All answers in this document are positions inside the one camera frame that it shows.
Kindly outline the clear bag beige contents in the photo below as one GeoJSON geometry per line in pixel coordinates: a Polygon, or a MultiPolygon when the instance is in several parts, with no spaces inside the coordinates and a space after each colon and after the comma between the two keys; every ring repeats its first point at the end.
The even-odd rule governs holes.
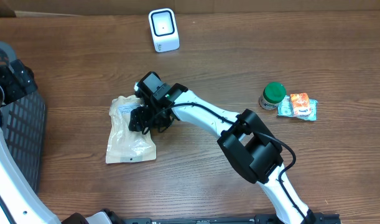
{"type": "Polygon", "coordinates": [[[152,161],[157,157],[156,145],[150,134],[130,131],[131,111],[142,106],[143,101],[131,95],[113,99],[109,109],[111,131],[106,149],[106,163],[135,163],[152,161]]]}

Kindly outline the green lid jar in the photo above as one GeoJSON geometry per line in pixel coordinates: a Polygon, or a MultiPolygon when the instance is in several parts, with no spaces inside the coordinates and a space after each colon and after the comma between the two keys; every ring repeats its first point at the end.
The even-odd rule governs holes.
{"type": "Polygon", "coordinates": [[[265,110],[274,110],[286,96],[286,89],[279,82],[270,82],[259,97],[259,104],[265,110]]]}

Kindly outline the green wet wipes pack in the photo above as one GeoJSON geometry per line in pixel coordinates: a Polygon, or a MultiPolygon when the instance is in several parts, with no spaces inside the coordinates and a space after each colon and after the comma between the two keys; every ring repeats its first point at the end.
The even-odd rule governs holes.
{"type": "Polygon", "coordinates": [[[290,101],[290,96],[286,95],[282,102],[278,105],[277,115],[285,116],[290,118],[298,118],[306,121],[316,121],[317,120],[317,105],[318,101],[310,99],[311,113],[305,116],[294,116],[292,103],[290,101]]]}

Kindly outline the teal white tissue pack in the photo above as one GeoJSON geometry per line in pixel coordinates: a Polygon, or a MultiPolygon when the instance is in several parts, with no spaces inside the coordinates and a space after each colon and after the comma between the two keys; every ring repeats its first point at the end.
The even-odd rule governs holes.
{"type": "Polygon", "coordinates": [[[138,89],[139,89],[138,82],[136,82],[135,85],[134,85],[134,91],[136,92],[136,91],[138,91],[138,89]]]}

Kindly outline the orange white small box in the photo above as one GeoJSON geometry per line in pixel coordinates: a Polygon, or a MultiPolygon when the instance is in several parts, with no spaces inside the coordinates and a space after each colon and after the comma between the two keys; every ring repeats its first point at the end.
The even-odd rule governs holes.
{"type": "Polygon", "coordinates": [[[308,116],[311,114],[312,109],[307,93],[291,94],[290,101],[292,103],[293,115],[295,117],[308,116]]]}

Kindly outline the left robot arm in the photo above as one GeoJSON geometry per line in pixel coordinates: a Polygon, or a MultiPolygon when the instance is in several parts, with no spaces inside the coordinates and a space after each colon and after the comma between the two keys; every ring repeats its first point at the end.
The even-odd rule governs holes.
{"type": "Polygon", "coordinates": [[[36,194],[46,114],[32,70],[0,56],[0,223],[60,223],[36,194]]]}

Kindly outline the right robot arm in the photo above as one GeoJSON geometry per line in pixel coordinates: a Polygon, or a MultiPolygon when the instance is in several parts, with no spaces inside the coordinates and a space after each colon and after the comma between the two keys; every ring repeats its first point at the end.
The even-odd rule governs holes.
{"type": "Polygon", "coordinates": [[[162,133],[175,120],[198,126],[217,139],[243,179],[262,188],[282,223],[315,223],[315,215],[286,175],[296,162],[295,152],[276,139],[255,112],[221,109],[179,83],[164,83],[156,72],[137,82],[134,93],[144,104],[131,111],[129,130],[147,134],[156,129],[162,133]]]}

